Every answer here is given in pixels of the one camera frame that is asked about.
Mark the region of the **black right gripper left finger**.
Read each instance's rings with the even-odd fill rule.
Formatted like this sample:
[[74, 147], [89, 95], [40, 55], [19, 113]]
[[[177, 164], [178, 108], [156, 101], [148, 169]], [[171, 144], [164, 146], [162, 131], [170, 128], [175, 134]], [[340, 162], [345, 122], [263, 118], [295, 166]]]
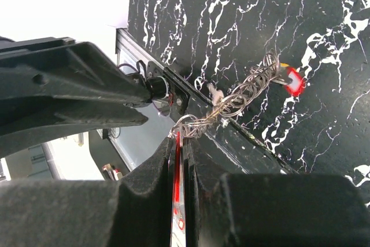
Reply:
[[24, 179], [1, 184], [2, 246], [169, 246], [174, 141], [120, 181]]

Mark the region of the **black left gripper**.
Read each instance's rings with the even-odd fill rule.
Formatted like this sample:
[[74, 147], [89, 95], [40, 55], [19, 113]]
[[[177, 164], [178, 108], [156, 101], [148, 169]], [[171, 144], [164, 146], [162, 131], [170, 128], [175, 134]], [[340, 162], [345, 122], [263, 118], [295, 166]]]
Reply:
[[69, 135], [148, 121], [123, 104], [142, 106], [150, 91], [125, 76], [96, 45], [67, 37], [1, 38], [1, 99], [22, 97], [57, 99], [1, 113], [2, 158]]

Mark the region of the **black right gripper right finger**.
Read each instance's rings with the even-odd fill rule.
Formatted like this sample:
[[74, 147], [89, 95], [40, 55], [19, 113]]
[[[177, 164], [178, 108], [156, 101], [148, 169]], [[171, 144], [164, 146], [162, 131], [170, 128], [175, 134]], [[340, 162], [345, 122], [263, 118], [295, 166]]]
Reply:
[[187, 246], [368, 246], [369, 213], [335, 175], [232, 174], [194, 139], [187, 157]]

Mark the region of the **black disc with keyrings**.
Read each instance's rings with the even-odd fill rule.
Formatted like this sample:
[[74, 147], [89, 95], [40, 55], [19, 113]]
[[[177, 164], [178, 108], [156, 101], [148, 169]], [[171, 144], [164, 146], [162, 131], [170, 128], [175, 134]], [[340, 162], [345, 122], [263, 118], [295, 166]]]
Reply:
[[199, 138], [219, 119], [230, 119], [243, 112], [270, 83], [286, 85], [289, 78], [286, 67], [281, 67], [280, 63], [278, 55], [272, 49], [265, 54], [261, 64], [250, 68], [244, 81], [235, 86], [229, 95], [223, 96], [220, 90], [209, 86], [214, 97], [212, 110], [202, 118], [191, 114], [182, 116], [171, 128], [169, 137], [175, 138], [176, 131], [181, 131], [183, 138]]

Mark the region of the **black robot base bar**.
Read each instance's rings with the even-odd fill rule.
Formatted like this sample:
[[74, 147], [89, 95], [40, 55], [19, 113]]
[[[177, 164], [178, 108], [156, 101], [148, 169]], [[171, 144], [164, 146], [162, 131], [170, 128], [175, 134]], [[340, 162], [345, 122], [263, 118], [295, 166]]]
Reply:
[[[173, 86], [170, 117], [175, 123], [184, 115], [191, 114], [202, 118], [212, 110], [211, 100], [193, 88], [178, 73], [154, 60], [125, 29], [116, 31], [116, 50], [122, 57], [131, 61], [147, 59], [148, 76], [164, 77]], [[209, 158], [231, 172], [244, 174], [294, 172], [259, 139], [238, 124], [234, 117], [219, 119], [199, 138], [195, 138]]]

